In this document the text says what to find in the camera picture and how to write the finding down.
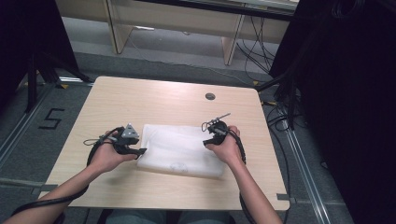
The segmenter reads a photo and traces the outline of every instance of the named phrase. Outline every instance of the person's lap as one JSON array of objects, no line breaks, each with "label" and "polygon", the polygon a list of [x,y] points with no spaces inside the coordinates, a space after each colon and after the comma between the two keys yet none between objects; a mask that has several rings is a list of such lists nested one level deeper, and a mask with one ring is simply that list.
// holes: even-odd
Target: person's lap
[{"label": "person's lap", "polygon": [[[217,211],[183,211],[178,224],[228,224],[228,212]],[[114,210],[106,220],[107,224],[165,224],[164,210]]]}]

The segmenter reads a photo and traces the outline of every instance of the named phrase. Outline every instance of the person's left hand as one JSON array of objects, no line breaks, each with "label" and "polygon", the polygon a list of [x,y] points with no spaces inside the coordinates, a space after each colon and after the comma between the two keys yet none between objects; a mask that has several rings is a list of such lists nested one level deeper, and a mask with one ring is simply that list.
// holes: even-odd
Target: person's left hand
[{"label": "person's left hand", "polygon": [[109,139],[105,140],[105,143],[99,146],[91,160],[90,166],[100,173],[112,171],[124,161],[132,161],[137,158],[137,155],[134,154],[121,155],[117,153],[113,145],[109,144],[110,142]]}]

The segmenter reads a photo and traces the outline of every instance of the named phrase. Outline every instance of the hand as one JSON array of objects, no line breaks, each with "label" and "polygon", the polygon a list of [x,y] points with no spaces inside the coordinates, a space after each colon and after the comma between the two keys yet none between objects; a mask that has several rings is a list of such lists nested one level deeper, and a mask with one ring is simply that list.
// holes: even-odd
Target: hand
[{"label": "hand", "polygon": [[100,174],[114,170],[124,161],[132,161],[137,158],[137,155],[134,154],[121,155],[117,153],[113,145],[109,143],[111,143],[111,141],[107,139],[99,146],[89,165],[94,167]]},{"label": "hand", "polygon": [[[234,131],[239,137],[240,132],[235,126],[229,126],[228,128]],[[241,152],[239,151],[239,146],[236,144],[236,140],[229,134],[227,134],[224,141],[220,145],[216,146],[214,144],[208,144],[206,145],[206,148],[215,152],[216,156],[218,156],[221,161],[227,164],[230,164],[234,161],[241,161]]]}]

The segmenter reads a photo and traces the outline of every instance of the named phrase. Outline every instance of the wooden tabletop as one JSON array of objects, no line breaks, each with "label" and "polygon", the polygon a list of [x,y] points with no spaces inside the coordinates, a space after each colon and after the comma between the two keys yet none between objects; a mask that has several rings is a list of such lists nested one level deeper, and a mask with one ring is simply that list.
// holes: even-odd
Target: wooden tabletop
[{"label": "wooden tabletop", "polygon": [[[215,100],[205,95],[213,93]],[[81,171],[92,147],[86,139],[132,123],[141,134],[145,124],[200,127],[220,115],[236,125],[247,155],[247,168],[275,210],[289,208],[277,194],[286,194],[273,143],[258,93],[253,89],[99,77],[78,115],[47,184],[62,184]],[[132,146],[139,148],[140,142]],[[121,164],[99,176],[72,206],[103,208],[153,208],[240,210],[239,189],[231,170],[221,178],[204,178],[148,172],[136,161]]]}]

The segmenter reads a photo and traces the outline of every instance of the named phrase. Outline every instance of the white folded cloth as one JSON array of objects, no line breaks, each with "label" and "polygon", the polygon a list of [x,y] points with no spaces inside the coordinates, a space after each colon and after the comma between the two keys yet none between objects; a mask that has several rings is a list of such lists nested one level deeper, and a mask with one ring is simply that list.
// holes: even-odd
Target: white folded cloth
[{"label": "white folded cloth", "polygon": [[137,166],[179,175],[219,177],[224,163],[203,144],[210,138],[212,135],[202,132],[201,127],[146,124],[141,147],[148,150]]}]

